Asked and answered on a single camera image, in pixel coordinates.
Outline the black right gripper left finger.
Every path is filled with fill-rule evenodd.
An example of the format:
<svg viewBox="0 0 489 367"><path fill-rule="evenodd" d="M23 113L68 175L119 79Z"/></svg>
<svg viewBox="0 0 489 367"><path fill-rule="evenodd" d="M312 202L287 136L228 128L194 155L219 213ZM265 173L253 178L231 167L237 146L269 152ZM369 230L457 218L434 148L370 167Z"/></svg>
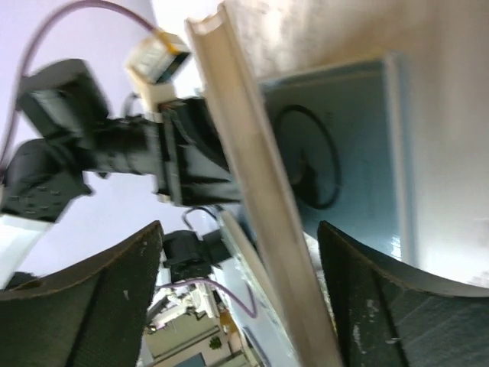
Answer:
<svg viewBox="0 0 489 367"><path fill-rule="evenodd" d="M3 366L135 366L164 233L153 221L68 268L1 292Z"/></svg>

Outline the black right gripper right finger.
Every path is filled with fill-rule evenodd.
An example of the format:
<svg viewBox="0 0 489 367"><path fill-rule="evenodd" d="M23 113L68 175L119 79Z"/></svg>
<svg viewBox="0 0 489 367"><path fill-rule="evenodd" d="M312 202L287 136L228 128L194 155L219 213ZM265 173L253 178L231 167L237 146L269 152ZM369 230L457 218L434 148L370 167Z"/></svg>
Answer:
<svg viewBox="0 0 489 367"><path fill-rule="evenodd" d="M486 366L488 290L441 278L323 221L322 269L346 366Z"/></svg>

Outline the black Moon and Sixpence book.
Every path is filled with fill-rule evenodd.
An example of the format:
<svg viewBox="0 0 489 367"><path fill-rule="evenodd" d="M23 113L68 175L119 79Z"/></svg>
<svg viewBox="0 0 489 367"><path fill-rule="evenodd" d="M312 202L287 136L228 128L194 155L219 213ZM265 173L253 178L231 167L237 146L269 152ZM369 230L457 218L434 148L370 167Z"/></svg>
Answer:
<svg viewBox="0 0 489 367"><path fill-rule="evenodd" d="M186 20L209 112L238 183L279 314L302 366L341 366L342 356L271 130L228 5Z"/></svg>

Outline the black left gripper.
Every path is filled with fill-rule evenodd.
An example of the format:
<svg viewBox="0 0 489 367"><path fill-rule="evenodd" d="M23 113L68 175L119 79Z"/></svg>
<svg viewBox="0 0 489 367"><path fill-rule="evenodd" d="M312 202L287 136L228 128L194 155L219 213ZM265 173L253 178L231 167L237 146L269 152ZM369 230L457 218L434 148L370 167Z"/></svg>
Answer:
<svg viewBox="0 0 489 367"><path fill-rule="evenodd" d="M135 116L96 130L87 169L100 174L151 175L155 193L176 206L237 203L241 199L204 99L160 106L158 122Z"/></svg>

